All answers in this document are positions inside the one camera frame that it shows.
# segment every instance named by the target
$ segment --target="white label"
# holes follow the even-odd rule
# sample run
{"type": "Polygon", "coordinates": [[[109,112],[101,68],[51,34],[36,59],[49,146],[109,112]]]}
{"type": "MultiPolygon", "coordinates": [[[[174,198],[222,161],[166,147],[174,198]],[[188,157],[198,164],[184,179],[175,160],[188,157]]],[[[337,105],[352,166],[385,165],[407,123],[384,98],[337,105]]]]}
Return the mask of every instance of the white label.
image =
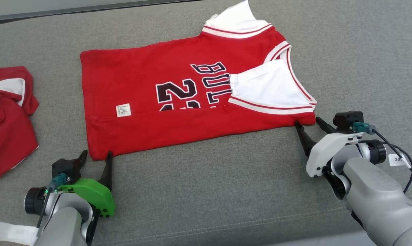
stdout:
{"type": "Polygon", "coordinates": [[[124,117],[124,116],[130,116],[130,115],[132,115],[132,112],[130,111],[130,103],[118,105],[116,107],[117,117],[124,117]]]}
{"type": "Polygon", "coordinates": [[[394,166],[404,166],[405,165],[403,160],[401,160],[397,154],[389,154],[388,155],[388,160],[390,160],[390,166],[392,166],[392,167],[394,167],[394,166]]]}

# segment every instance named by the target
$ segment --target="red jersey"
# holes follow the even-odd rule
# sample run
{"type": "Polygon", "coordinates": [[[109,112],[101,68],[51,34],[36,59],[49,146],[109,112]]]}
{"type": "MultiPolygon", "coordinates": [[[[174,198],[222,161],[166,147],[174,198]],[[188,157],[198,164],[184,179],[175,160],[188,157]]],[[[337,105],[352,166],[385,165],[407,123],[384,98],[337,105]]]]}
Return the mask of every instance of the red jersey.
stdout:
{"type": "Polygon", "coordinates": [[[114,155],[229,134],[314,124],[316,101],[295,78],[291,46],[248,2],[197,37],[81,53],[89,153],[114,155]]]}

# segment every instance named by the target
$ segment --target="white clothing tag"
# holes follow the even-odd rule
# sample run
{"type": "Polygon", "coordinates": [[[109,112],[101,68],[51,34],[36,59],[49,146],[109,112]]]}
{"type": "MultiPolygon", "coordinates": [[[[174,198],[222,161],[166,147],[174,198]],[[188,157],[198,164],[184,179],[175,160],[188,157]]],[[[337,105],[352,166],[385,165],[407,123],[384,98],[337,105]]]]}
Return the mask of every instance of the white clothing tag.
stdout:
{"type": "Polygon", "coordinates": [[[37,240],[38,230],[39,229],[35,226],[14,225],[0,222],[0,241],[33,246],[37,240]]]}
{"type": "Polygon", "coordinates": [[[388,155],[388,160],[390,160],[390,166],[403,166],[405,163],[399,158],[397,154],[389,154],[388,155]]]}
{"type": "Polygon", "coordinates": [[[130,110],[130,103],[118,105],[116,107],[116,116],[117,117],[124,117],[132,115],[132,111],[130,110]]]}

